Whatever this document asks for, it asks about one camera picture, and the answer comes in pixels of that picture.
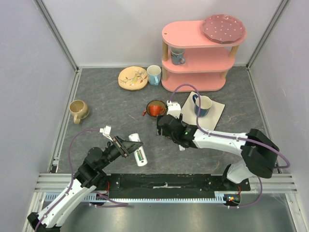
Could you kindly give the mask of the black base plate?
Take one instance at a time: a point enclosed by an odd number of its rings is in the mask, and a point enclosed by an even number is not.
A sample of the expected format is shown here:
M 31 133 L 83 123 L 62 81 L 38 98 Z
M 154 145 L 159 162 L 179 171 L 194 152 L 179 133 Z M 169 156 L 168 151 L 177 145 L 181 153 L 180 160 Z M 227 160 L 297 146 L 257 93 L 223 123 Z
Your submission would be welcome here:
M 213 198 L 216 191 L 251 190 L 248 179 L 233 184 L 211 174 L 111 174 L 95 186 L 113 199 Z

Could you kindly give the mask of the pink polka dot plate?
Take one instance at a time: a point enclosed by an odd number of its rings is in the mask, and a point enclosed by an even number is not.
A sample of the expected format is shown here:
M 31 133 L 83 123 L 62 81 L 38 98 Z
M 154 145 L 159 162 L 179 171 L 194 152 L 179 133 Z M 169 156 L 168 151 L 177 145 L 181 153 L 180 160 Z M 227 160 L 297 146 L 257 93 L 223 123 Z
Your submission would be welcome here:
M 239 19 L 225 14 L 207 17 L 201 25 L 201 30 L 206 38 L 218 44 L 232 44 L 241 39 L 246 31 Z

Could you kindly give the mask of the light blue mug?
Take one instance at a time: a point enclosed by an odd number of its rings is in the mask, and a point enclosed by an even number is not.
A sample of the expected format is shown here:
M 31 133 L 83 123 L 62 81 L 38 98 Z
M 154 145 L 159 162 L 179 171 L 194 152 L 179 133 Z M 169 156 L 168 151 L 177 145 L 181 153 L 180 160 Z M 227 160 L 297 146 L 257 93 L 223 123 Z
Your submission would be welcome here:
M 151 65 L 147 68 L 148 82 L 150 85 L 157 86 L 161 81 L 161 68 L 157 65 Z

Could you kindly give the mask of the yellow floral plate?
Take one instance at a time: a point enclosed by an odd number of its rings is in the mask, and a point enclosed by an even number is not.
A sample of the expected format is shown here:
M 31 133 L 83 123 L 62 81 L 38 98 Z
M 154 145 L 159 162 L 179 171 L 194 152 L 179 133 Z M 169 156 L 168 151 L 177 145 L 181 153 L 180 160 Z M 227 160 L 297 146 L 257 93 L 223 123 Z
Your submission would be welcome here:
M 124 68 L 118 76 L 118 85 L 126 90 L 140 90 L 148 84 L 148 73 L 140 66 Z

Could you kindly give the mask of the green battery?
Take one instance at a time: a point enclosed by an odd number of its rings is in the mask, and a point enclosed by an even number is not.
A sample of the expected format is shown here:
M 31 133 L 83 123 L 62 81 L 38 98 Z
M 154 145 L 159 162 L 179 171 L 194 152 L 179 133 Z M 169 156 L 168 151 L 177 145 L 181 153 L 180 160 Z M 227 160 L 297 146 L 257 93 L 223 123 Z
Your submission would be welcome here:
M 140 150 L 137 150 L 137 155 L 138 155 L 139 161 L 142 162 L 143 161 L 143 156 L 142 156 L 142 153 L 141 153 Z

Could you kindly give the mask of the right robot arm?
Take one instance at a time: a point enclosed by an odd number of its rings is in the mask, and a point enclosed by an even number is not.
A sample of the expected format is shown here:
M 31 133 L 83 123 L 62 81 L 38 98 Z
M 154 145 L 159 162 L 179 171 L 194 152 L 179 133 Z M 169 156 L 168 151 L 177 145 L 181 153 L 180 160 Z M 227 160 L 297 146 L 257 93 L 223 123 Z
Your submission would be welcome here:
M 272 177 L 279 148 L 260 130 L 251 129 L 248 133 L 213 131 L 165 115 L 157 117 L 157 131 L 183 148 L 209 148 L 240 156 L 241 161 L 228 165 L 221 178 L 226 190 L 233 190 L 254 175 Z

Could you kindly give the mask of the pink three-tier shelf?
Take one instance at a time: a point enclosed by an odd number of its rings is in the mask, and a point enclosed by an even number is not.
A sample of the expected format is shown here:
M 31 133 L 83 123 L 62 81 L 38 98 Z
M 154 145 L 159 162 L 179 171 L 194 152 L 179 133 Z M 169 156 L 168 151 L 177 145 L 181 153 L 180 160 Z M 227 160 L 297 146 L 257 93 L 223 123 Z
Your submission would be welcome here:
M 201 30 L 203 21 L 176 21 L 162 30 L 162 86 L 174 91 L 182 84 L 195 86 L 199 91 L 218 91 L 226 82 L 228 71 L 235 64 L 239 45 L 245 35 L 234 43 L 214 43 Z M 172 47 L 185 49 L 185 64 L 173 65 Z

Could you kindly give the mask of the beige ceramic mug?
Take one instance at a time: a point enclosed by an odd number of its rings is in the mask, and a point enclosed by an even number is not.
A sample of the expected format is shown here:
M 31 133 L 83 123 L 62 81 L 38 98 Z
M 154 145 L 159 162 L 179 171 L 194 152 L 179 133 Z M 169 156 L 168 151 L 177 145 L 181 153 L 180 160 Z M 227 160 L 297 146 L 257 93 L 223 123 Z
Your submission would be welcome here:
M 69 105 L 70 114 L 73 116 L 74 124 L 79 124 L 82 119 L 89 115 L 89 107 L 83 100 L 74 100 Z

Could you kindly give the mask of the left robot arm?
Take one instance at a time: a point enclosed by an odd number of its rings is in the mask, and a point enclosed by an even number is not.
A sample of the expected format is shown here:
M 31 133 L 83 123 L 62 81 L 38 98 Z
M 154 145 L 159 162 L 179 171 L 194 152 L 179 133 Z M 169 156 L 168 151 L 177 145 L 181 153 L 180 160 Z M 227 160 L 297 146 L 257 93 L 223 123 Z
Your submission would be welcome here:
M 108 142 L 105 150 L 91 148 L 65 189 L 42 211 L 28 215 L 34 231 L 59 232 L 67 217 L 89 193 L 105 187 L 107 175 L 103 169 L 120 156 L 126 158 L 142 145 L 143 142 L 123 140 L 115 136 Z

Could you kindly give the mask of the orange cup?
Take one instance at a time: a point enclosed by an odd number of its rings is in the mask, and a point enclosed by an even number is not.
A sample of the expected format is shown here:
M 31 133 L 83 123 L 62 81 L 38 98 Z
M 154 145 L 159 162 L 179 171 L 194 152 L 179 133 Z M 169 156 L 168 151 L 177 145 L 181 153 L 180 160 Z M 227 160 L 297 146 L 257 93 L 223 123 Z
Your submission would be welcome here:
M 164 114 L 165 110 L 165 107 L 160 105 L 151 105 L 149 106 L 149 115 L 156 117 L 158 115 Z

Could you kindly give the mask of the white remote control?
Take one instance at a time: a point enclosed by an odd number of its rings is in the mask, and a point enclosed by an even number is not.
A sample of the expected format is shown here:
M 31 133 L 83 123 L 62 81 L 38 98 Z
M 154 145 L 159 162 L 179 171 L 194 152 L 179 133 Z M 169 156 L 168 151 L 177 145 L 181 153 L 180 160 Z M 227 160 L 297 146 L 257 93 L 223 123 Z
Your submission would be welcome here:
M 138 133 L 133 133 L 128 136 L 130 141 L 133 142 L 140 142 L 140 137 Z M 139 167 L 145 166 L 148 163 L 147 157 L 145 155 L 143 146 L 139 147 L 137 150 L 134 151 L 134 157 L 136 160 L 136 163 Z

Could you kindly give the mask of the grey mug on shelf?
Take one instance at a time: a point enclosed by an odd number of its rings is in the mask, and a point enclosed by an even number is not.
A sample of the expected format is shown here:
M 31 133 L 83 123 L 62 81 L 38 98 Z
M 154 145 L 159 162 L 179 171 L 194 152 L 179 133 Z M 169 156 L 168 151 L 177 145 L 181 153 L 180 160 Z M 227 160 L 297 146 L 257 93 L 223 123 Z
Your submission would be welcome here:
M 172 47 L 170 50 L 171 62 L 173 65 L 185 64 L 184 58 L 185 49 Z

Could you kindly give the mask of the dark blue mug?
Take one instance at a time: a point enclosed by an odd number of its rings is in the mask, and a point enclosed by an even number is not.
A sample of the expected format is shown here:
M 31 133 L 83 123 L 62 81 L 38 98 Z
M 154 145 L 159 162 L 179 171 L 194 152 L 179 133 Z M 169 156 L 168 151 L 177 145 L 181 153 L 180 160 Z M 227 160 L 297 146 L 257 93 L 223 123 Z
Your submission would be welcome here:
M 194 102 L 194 113 L 196 116 L 205 117 L 212 107 L 212 100 L 207 96 L 192 96 Z

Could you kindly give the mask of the white battery cover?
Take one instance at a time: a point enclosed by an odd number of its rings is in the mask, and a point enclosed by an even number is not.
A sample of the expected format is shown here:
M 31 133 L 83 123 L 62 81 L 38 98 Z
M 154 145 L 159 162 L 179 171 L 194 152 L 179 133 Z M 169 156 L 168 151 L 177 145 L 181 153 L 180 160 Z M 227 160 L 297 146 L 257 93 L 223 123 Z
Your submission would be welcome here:
M 179 145 L 179 150 L 180 151 L 185 151 L 185 148 L 183 146 Z

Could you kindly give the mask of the white square plate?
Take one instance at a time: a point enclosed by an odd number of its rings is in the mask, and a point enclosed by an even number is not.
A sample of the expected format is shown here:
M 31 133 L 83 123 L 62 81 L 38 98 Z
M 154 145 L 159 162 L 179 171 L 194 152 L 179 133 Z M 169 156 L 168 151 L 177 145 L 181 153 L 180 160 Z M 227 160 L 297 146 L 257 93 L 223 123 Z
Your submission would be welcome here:
M 192 96 L 197 94 L 191 92 L 185 101 L 181 113 L 183 115 L 183 122 L 191 125 L 196 125 L 197 116 L 194 113 L 194 102 Z M 225 105 L 212 100 L 212 107 L 205 117 L 199 117 L 199 125 L 205 129 L 214 130 L 225 108 Z

